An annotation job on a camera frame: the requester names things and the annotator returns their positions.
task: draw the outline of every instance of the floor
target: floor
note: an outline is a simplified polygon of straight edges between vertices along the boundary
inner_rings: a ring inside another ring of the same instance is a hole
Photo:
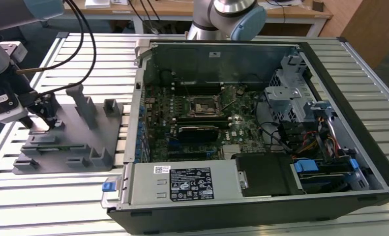
[[[94,33],[110,33],[109,21],[89,20],[89,25]],[[25,47],[28,55],[20,64],[21,68],[38,67],[50,44],[58,32],[78,32],[78,24],[72,20],[49,20],[49,27],[42,28],[40,23],[32,23],[20,27],[24,37],[26,38]],[[125,29],[125,33],[133,33],[130,29]],[[4,41],[12,41],[20,37],[17,29],[1,32]],[[375,73],[389,87],[389,55],[385,57],[379,66],[374,69]]]

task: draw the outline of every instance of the wooden desk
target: wooden desk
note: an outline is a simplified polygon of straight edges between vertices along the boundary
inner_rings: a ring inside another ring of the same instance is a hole
[[[74,0],[78,8],[81,9],[85,17],[88,19],[108,19],[108,20],[132,20],[134,23],[136,33],[145,33],[142,28],[142,23],[138,17],[136,16],[132,7],[129,5],[116,5],[112,4],[109,8],[100,9],[85,9],[85,0]],[[150,15],[150,19],[156,19],[152,8],[146,1],[144,1],[146,11]],[[161,20],[165,21],[192,21],[193,14],[193,3],[180,2],[173,0],[150,0],[150,3],[154,7],[157,14],[160,15]],[[140,4],[140,0],[132,0],[134,9],[141,16],[142,20],[148,20],[145,11]],[[329,11],[318,12],[307,10],[298,6],[285,7],[285,17],[282,9],[270,9],[266,10],[266,23],[289,23],[289,24],[310,24],[310,28],[306,36],[317,37],[321,29],[323,27],[325,21],[331,18],[331,13]],[[72,19],[74,17],[70,12],[69,7],[66,6],[66,12],[60,18]]]

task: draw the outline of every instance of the table leg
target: table leg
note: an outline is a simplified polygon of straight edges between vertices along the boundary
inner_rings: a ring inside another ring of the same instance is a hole
[[[138,17],[132,18],[133,25],[134,25],[134,33],[142,34],[144,32],[144,27],[142,27],[142,21],[138,19]]]
[[[314,19],[314,23],[311,24],[306,37],[318,37],[323,24],[326,22],[326,18],[317,18]]]

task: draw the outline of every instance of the screw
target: screw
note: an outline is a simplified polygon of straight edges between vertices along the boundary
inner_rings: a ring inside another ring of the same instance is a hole
[[[242,180],[240,181],[240,186],[241,186],[241,188],[242,188],[242,189],[245,189],[245,188],[246,188],[245,181],[242,181]]]

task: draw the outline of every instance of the motherboard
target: motherboard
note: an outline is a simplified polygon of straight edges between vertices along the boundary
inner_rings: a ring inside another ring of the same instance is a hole
[[[230,159],[265,152],[254,119],[258,93],[242,85],[146,86],[149,162]]]

